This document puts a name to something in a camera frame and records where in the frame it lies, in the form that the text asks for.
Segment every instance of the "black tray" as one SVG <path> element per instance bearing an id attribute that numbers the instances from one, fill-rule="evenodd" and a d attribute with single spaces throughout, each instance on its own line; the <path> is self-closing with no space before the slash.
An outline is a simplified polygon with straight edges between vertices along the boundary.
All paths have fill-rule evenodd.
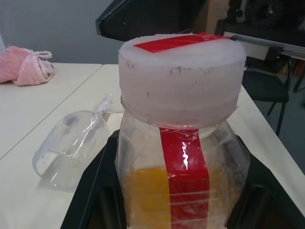
<path id="1" fill-rule="evenodd" d="M 61 229 L 126 229 L 123 196 L 114 160 L 119 131 L 82 175 Z M 245 151 L 248 151 L 238 137 Z M 271 171 L 250 154 L 246 185 L 228 229 L 304 229 L 305 218 Z"/>

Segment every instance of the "chair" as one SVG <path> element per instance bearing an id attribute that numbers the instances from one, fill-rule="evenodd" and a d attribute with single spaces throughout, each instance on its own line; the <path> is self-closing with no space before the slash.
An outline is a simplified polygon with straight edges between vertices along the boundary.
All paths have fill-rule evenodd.
<path id="1" fill-rule="evenodd" d="M 223 35 L 227 31 L 226 25 L 230 25 L 230 28 L 232 27 L 232 24 L 229 24 L 225 20 L 220 20 L 217 24 L 216 34 Z M 237 30 L 241 30 L 244 27 L 244 25 L 239 26 L 239 24 L 235 26 L 238 28 Z M 278 73 L 286 64 L 288 64 L 288 76 L 285 83 L 282 83 L 274 73 Z M 269 49 L 265 61 L 252 57 L 247 57 L 246 61 L 247 70 L 244 72 L 242 84 L 250 97 L 257 101 L 272 102 L 272 106 L 267 113 L 268 116 L 277 103 L 282 104 L 275 132 L 277 136 L 280 135 L 286 103 L 289 101 L 290 78 L 293 72 L 291 65 L 291 60 L 286 56 L 279 55 L 279 50 L 276 48 Z"/>
<path id="2" fill-rule="evenodd" d="M 281 103 L 282 108 L 278 120 L 276 135 L 279 136 L 285 113 L 286 103 L 289 101 L 288 82 L 290 81 L 290 63 L 289 73 L 286 82 L 283 84 L 279 78 L 255 71 L 245 71 L 243 86 L 250 95 L 251 99 L 263 102 L 272 102 L 267 115 L 269 116 L 276 103 Z"/>

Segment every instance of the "chair leg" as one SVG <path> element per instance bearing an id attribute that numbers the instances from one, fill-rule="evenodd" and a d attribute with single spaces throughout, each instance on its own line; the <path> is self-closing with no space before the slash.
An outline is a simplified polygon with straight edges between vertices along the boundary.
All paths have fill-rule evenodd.
<path id="1" fill-rule="evenodd" d="M 277 128 L 276 128 L 276 135 L 279 137 L 280 132 L 281 132 L 281 126 L 283 122 L 283 117 L 284 117 L 284 112 L 285 112 L 286 104 L 282 104 L 282 109 L 280 113 L 280 118 L 278 120 Z"/>
<path id="2" fill-rule="evenodd" d="M 294 86 L 294 89 L 293 89 L 294 93 L 296 93 L 299 90 L 299 86 L 300 86 L 304 76 L 305 76 L 305 67 L 303 67 L 303 69 L 301 71 L 301 74 L 300 74 L 299 78 L 297 79 L 297 81 L 295 83 L 295 86 Z"/>
<path id="3" fill-rule="evenodd" d="M 267 113 L 267 116 L 269 116 L 273 110 L 273 108 L 275 107 L 276 103 L 273 103 L 272 106 L 270 107 L 268 113 Z"/>

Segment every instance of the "red tape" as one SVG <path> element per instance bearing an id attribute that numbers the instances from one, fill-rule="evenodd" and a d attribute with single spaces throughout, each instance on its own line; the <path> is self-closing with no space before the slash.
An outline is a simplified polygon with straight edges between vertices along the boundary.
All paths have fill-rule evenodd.
<path id="1" fill-rule="evenodd" d="M 227 39 L 227 37 L 223 36 L 217 36 L 212 34 L 207 34 L 205 32 L 202 32 L 200 34 L 194 34 L 194 35 L 185 35 L 185 36 L 179 36 L 179 37 L 171 37 L 151 42 L 145 42 L 141 44 L 135 44 L 134 46 L 144 49 L 149 52 L 160 52 L 168 49 L 173 49 L 189 44 L 196 44 L 201 42 L 208 42 L 213 41 L 217 39 Z"/>
<path id="2" fill-rule="evenodd" d="M 193 229 L 207 222 L 210 181 L 201 150 L 199 130 L 160 128 L 168 175 L 172 229 Z"/>

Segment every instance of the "white wall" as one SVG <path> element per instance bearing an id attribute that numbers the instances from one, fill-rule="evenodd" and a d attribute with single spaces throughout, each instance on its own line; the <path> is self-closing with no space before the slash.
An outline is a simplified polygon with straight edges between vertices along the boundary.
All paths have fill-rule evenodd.
<path id="1" fill-rule="evenodd" d="M 117 63 L 122 42 L 97 34 L 113 0 L 0 0 L 3 43 L 52 52 L 52 62 Z"/>

